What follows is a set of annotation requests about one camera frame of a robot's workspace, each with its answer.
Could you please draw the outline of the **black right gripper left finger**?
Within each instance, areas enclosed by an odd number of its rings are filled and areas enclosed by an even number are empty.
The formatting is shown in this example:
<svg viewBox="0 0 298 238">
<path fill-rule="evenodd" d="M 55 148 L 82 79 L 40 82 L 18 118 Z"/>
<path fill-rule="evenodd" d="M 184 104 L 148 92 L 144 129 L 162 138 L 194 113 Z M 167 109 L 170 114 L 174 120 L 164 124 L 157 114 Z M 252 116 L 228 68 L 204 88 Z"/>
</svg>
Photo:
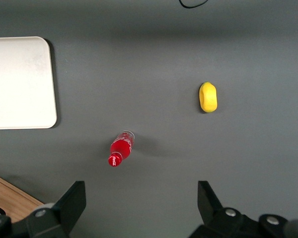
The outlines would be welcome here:
<svg viewBox="0 0 298 238">
<path fill-rule="evenodd" d="M 68 238 L 86 208 L 85 182 L 75 181 L 51 207 L 36 209 L 26 219 L 31 238 Z"/>
</svg>

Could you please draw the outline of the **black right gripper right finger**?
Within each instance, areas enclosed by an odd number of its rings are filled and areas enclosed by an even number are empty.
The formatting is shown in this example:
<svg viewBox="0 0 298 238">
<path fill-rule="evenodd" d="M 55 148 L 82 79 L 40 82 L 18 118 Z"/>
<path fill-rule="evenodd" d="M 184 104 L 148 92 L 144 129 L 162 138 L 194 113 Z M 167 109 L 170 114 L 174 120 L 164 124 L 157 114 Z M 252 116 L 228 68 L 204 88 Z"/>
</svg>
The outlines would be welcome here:
<svg viewBox="0 0 298 238">
<path fill-rule="evenodd" d="M 223 207 L 207 181 L 198 182 L 197 205 L 203 224 L 191 238 L 260 238 L 256 221 L 234 208 Z"/>
</svg>

